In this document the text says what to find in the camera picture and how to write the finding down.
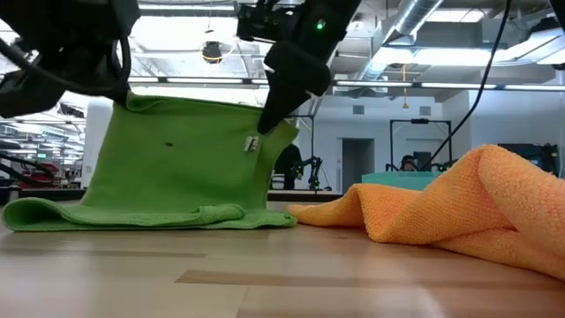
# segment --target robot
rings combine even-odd
[[[278,0],[237,7],[237,36],[273,42],[264,63],[270,91],[257,130],[268,133],[311,95],[331,83],[327,61],[345,37],[361,0]],[[128,35],[140,17],[137,0],[3,0],[0,19],[20,38],[0,41],[0,54],[20,70],[0,83],[0,116],[48,110],[64,91],[101,95],[125,104],[132,68]],[[122,65],[117,44],[122,50]],[[29,61],[32,50],[39,55]]]

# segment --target white wall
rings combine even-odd
[[[545,84],[560,82],[552,79]],[[477,91],[470,91],[447,100],[443,116],[457,125],[476,98]],[[560,145],[561,165],[565,165],[564,102],[560,93],[484,92],[470,120],[455,136],[456,157],[485,144],[550,143]]]
[[[546,83],[557,84],[557,79]],[[470,92],[470,103],[477,92]],[[561,144],[565,107],[559,93],[485,92],[471,120],[471,146],[487,143]]]
[[[413,119],[420,118],[420,106],[432,107],[432,115],[429,119],[442,119],[442,107],[432,97],[409,97],[407,103],[410,106],[404,109],[402,97],[390,101],[388,98],[359,98],[325,96],[322,100],[316,119],[339,120],[353,122],[371,122],[374,120],[389,119]],[[365,106],[365,115],[353,115],[352,106]]]
[[[323,171],[326,172],[328,182],[323,171],[318,176],[320,187],[331,186],[334,191],[341,190],[338,185],[338,174],[343,171],[342,148],[343,138],[373,139],[375,147],[375,171],[385,170],[390,162],[390,119],[420,118],[419,106],[431,106],[432,116],[429,119],[441,119],[442,105],[435,102],[432,97],[411,97],[408,99],[409,109],[403,109],[404,100],[398,98],[390,101],[388,98],[361,98],[352,100],[347,97],[324,97],[314,123],[314,153],[324,163]],[[352,105],[365,105],[365,115],[353,115]],[[401,124],[395,124],[395,130]],[[299,127],[298,146],[303,160],[312,156],[311,132],[301,125]],[[398,165],[404,155],[411,155],[413,151],[434,151],[446,134],[435,125],[402,125],[397,130],[394,139],[395,164]],[[441,152],[438,162],[448,160],[447,148]],[[297,181],[297,188],[307,188],[310,169],[305,169],[305,177]]]
[[[390,161],[389,122],[375,121],[372,123],[354,123],[339,121],[315,121],[314,155],[324,160],[322,167],[328,176],[329,186],[335,191],[340,190],[338,174],[343,169],[341,166],[341,142],[343,138],[373,139],[375,144],[375,171],[384,171],[385,165]],[[411,155],[414,142],[419,140],[428,142],[436,140],[437,143],[445,139],[445,134],[435,125],[405,125],[395,136],[395,164],[402,160],[404,155]],[[303,159],[310,157],[310,132],[301,129],[299,134],[299,147]],[[447,161],[447,149],[438,158],[438,161]],[[305,170],[305,180],[297,183],[297,188],[306,188],[307,177],[310,171]],[[323,172],[319,175],[320,186],[327,186]]]

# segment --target green light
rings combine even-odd
[[[326,21],[321,19],[320,21],[318,21],[318,24],[316,24],[316,29],[318,29],[318,31],[321,31],[324,29],[324,27],[326,27]]]

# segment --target table surface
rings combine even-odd
[[[361,230],[0,228],[0,317],[565,317],[565,283]]]

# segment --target towel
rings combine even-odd
[[[431,245],[565,280],[565,181],[497,146],[465,155],[424,191],[354,185],[290,206],[300,223],[364,227],[379,243]]]
[[[261,109],[128,96],[115,105],[92,182],[75,206],[31,198],[4,209],[14,231],[290,227],[266,210],[271,171],[296,137],[257,133]]]

